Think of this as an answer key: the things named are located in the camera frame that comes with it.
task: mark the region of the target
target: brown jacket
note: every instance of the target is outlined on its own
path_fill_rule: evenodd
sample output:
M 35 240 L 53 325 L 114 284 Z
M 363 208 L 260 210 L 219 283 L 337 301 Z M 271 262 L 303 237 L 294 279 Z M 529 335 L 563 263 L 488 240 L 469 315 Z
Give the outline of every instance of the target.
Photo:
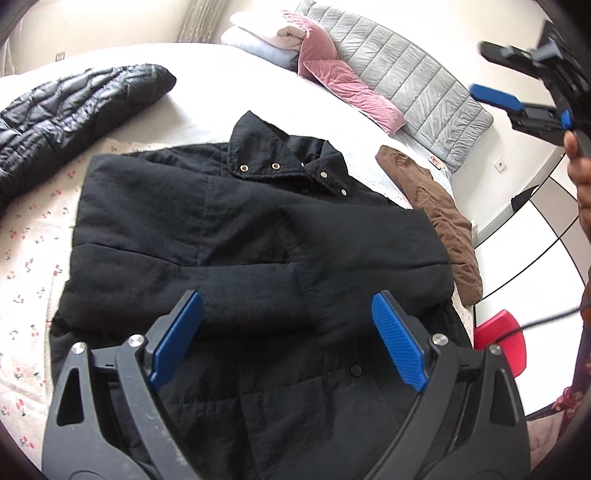
M 453 198 L 431 172 L 393 148 L 382 145 L 375 156 L 388 177 L 404 192 L 412 206 L 424 210 L 447 249 L 457 292 L 465 306 L 482 299 L 482 279 L 472 246 L 472 224 L 457 211 Z

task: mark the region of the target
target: black jacket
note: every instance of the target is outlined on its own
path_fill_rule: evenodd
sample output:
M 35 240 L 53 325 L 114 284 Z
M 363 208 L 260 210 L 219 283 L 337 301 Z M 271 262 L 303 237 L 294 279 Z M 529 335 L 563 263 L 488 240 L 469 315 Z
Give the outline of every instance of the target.
M 169 92 L 160 65 L 86 70 L 52 80 L 0 112 L 0 216 L 96 140 Z
M 374 331 L 377 291 L 469 345 L 427 216 L 349 177 L 327 141 L 251 112 L 227 144 L 93 158 L 50 331 L 54 378 L 73 343 L 145 332 L 188 288 L 203 325 L 160 397 L 213 479 L 367 474 L 414 399 Z

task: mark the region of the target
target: pink velvet pillow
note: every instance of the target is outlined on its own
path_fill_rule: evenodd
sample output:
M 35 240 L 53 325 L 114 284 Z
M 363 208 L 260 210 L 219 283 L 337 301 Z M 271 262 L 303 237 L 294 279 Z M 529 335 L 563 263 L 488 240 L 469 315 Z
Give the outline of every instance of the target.
M 339 55 L 335 44 L 326 30 L 308 17 L 287 10 L 282 10 L 281 13 L 289 22 L 306 31 L 306 37 L 301 42 L 297 74 L 314 80 L 314 75 L 307 70 L 304 63 L 310 60 L 337 60 Z
M 313 60 L 304 63 L 318 81 L 342 101 L 354 106 L 388 135 L 405 124 L 404 115 L 392 102 L 374 92 L 342 60 Z

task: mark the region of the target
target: jacket collar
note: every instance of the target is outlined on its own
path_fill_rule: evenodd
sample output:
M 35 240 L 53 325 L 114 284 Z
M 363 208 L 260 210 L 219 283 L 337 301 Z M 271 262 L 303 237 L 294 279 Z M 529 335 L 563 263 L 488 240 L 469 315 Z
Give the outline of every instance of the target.
M 338 196 L 350 188 L 345 159 L 329 142 L 287 135 L 251 111 L 234 126 L 228 168 L 245 180 L 311 177 Z

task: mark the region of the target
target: light blue towel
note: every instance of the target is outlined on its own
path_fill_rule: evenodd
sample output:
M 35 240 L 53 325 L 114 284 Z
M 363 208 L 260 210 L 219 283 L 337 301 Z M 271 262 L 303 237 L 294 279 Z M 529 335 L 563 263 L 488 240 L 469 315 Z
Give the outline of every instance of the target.
M 230 27 L 222 34 L 222 43 L 238 47 L 287 70 L 297 71 L 300 52 L 274 47 L 240 27 Z

